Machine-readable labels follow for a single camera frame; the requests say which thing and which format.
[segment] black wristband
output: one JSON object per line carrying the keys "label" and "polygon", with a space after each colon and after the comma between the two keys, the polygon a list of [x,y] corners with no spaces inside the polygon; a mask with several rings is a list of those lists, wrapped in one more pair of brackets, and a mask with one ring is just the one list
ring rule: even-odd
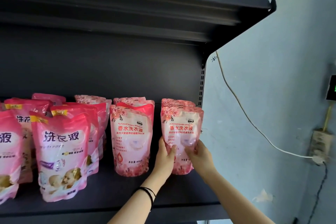
{"label": "black wristband", "polygon": [[153,192],[150,188],[146,188],[146,187],[139,187],[137,189],[135,189],[132,193],[132,196],[135,192],[137,192],[138,190],[143,190],[144,192],[146,192],[150,198],[150,202],[152,203],[152,206],[150,207],[150,211],[153,209],[153,203],[154,203],[154,200],[153,200],[153,197],[152,195],[150,194],[150,192],[148,190],[150,190],[151,192]]}

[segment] white wall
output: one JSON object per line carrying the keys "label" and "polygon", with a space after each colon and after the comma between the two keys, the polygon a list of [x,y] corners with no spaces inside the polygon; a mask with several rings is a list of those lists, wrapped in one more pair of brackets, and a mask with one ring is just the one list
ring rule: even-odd
{"label": "white wall", "polygon": [[[335,0],[276,1],[274,14],[219,54],[227,81],[254,123],[278,147],[306,154],[312,129],[324,118],[323,83],[335,53]],[[229,182],[249,200],[264,188],[273,202],[255,205],[277,224],[292,223],[311,165],[275,150],[249,124],[213,56],[206,67],[201,140]]]}

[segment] power outlet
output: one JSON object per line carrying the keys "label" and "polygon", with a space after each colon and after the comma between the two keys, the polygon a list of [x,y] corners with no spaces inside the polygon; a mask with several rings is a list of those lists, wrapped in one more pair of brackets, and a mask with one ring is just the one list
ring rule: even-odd
{"label": "power outlet", "polygon": [[323,132],[321,129],[314,130],[310,142],[309,156],[317,155],[327,161],[333,138],[334,135],[331,133]]}

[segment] hand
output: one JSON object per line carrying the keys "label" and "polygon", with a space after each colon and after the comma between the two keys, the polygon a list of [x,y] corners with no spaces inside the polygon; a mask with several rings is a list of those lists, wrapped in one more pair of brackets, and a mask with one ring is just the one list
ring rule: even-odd
{"label": "hand", "polygon": [[188,154],[192,166],[195,168],[196,172],[202,177],[206,182],[206,178],[211,172],[216,172],[215,165],[212,161],[212,156],[207,147],[201,140],[198,140],[198,143],[195,148],[186,147],[185,152]]}
{"label": "hand", "polygon": [[155,166],[152,174],[160,178],[162,185],[166,182],[173,171],[176,149],[177,146],[173,145],[170,153],[168,154],[163,137],[160,138],[159,150],[156,154]]}

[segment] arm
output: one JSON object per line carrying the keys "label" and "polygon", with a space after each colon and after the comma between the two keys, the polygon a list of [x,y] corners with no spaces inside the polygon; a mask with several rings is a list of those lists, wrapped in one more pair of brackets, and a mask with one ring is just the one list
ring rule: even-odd
{"label": "arm", "polygon": [[[150,188],[157,194],[173,170],[175,153],[176,145],[174,145],[171,152],[167,154],[165,143],[161,137],[159,140],[159,151],[156,155],[154,169],[141,187]],[[151,193],[154,200],[155,196],[153,193],[150,191],[149,193]],[[143,224],[148,217],[151,206],[152,204],[148,194],[143,190],[138,190],[108,222],[108,224]]]}
{"label": "arm", "polygon": [[186,148],[192,165],[204,182],[215,192],[234,224],[274,224],[216,170],[212,156],[202,141],[195,149]]}

